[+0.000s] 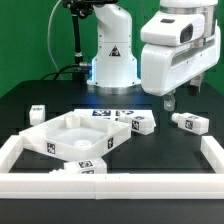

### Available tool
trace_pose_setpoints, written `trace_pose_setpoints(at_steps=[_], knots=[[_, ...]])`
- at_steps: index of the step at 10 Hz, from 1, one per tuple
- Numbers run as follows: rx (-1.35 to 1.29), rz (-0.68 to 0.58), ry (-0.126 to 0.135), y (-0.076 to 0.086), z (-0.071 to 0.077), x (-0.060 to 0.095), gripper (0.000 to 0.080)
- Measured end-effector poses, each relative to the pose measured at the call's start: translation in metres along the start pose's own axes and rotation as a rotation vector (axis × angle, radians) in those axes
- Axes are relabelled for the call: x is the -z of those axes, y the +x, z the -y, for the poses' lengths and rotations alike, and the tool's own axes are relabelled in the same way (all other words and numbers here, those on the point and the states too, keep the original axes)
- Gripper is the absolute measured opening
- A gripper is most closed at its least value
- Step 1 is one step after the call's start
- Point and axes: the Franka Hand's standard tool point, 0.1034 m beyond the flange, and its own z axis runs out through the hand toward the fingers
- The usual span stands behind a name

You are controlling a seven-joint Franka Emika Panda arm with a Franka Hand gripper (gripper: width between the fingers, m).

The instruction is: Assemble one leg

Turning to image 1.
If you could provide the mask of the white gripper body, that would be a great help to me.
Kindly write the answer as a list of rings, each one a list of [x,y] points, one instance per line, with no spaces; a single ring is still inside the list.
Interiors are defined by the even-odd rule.
[[[163,96],[217,64],[221,31],[199,48],[190,43],[179,47],[146,44],[141,54],[141,84],[145,92]]]

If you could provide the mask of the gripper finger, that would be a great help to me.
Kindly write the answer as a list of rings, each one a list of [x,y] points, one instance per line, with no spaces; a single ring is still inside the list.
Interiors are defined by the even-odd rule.
[[[175,94],[170,92],[163,96],[164,109],[167,111],[174,111],[176,108]]]
[[[197,96],[200,93],[203,78],[204,78],[204,74],[201,73],[190,80],[188,92],[191,96]]]

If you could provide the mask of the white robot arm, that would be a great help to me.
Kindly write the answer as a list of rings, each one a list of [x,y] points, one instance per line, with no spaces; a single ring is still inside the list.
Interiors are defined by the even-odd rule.
[[[88,87],[119,94],[140,85],[173,111],[176,88],[186,82],[200,87],[204,72],[219,60],[217,5],[218,0],[160,0],[159,11],[141,28],[144,47],[137,60],[130,14],[115,4],[95,4],[98,52]]]

